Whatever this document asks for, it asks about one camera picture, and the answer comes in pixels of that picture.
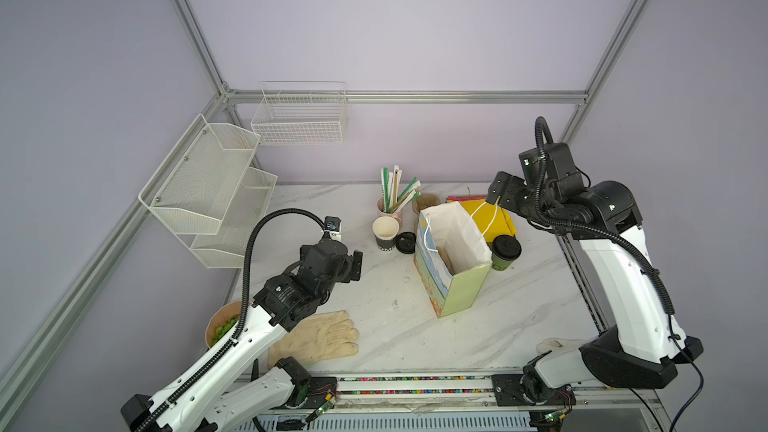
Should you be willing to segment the green paper takeout bag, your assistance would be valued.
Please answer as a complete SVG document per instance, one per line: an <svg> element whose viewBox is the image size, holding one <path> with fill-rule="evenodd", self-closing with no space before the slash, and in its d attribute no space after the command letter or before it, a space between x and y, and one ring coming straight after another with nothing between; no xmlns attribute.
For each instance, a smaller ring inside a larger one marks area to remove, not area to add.
<svg viewBox="0 0 768 432"><path fill-rule="evenodd" d="M474 304L491 269L491 251L470 215L458 202L423 210L418 218L414 263L437 318ZM450 256L450 275L437 248Z"/></svg>

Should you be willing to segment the single brown pulp carrier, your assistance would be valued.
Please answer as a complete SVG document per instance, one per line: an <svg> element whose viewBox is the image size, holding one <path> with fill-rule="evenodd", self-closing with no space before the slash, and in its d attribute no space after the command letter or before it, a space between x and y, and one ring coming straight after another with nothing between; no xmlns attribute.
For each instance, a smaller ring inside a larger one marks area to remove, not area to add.
<svg viewBox="0 0 768 432"><path fill-rule="evenodd" d="M439 254L443 264L445 265L446 269L448 270L448 273L450 275L453 275L454 274L454 268L453 268L453 264L451 262L451 259L450 259L450 256L449 256L448 252L446 250L444 250L443 248L440 248L440 247L437 248L437 251L438 251L438 254Z"/></svg>

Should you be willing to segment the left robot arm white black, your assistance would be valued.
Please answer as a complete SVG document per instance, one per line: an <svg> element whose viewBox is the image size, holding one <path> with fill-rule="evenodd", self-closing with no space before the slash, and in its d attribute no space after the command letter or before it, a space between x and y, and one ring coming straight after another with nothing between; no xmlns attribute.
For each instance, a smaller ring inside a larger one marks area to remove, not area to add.
<svg viewBox="0 0 768 432"><path fill-rule="evenodd" d="M236 325L193 366L151 396L121 408L131 431L231 431L288 401L308 381L294 359L262 382L229 388L255 359L325 304L338 283L361 277L362 252L334 239L304 245L298 261L268 279Z"/></svg>

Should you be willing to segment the green paper coffee cup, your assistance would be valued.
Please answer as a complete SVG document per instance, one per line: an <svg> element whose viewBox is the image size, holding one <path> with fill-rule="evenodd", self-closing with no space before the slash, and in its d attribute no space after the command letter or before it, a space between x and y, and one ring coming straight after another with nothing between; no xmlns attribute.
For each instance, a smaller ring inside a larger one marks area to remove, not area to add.
<svg viewBox="0 0 768 432"><path fill-rule="evenodd" d="M518 257L519 255L516 253L509 255L506 253L498 253L497 251L493 250L491 268L496 271L505 271Z"/></svg>

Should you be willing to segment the black plastic cup lid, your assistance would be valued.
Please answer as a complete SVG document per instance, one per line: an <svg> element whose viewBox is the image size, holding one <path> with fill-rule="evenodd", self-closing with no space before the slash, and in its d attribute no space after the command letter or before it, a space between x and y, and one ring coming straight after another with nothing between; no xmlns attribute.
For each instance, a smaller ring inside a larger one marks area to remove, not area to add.
<svg viewBox="0 0 768 432"><path fill-rule="evenodd" d="M416 251L417 236L413 232L401 232L395 239L395 248L402 254L411 255Z"/></svg>

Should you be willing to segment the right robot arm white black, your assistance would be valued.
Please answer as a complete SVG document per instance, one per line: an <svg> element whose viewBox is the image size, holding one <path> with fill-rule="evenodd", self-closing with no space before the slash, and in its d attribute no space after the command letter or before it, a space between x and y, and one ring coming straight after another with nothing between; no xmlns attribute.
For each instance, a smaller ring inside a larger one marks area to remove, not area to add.
<svg viewBox="0 0 768 432"><path fill-rule="evenodd" d="M677 377L678 366L702 354L703 344L675 318L671 297L649 258L632 192L612 180L585 185L565 143L546 143L519 159L523 176L498 172L487 203L579 242L615 321L591 340L532 359L517 387L519 400L543 404L557 390L590 380L613 388L665 388Z"/></svg>

